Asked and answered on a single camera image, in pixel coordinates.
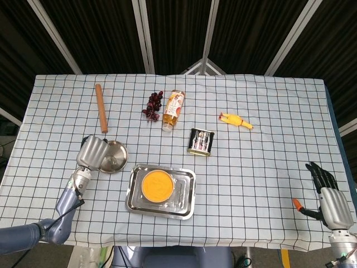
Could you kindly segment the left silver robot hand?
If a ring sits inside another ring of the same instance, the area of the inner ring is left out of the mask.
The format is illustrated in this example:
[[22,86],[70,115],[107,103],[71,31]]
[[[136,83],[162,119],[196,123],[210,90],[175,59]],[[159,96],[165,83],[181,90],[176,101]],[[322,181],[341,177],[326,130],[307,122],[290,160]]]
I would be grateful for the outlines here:
[[76,162],[91,171],[98,170],[109,150],[108,140],[89,135],[83,138]]

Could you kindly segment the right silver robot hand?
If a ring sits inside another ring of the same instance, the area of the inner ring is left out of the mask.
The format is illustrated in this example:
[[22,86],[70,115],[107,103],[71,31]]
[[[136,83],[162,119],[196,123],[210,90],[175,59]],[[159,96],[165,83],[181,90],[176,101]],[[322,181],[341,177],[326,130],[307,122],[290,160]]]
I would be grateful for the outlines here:
[[339,190],[334,176],[315,162],[305,166],[311,173],[320,206],[317,211],[309,210],[294,198],[295,208],[301,214],[321,221],[329,230],[349,230],[354,225],[354,221],[346,197]]

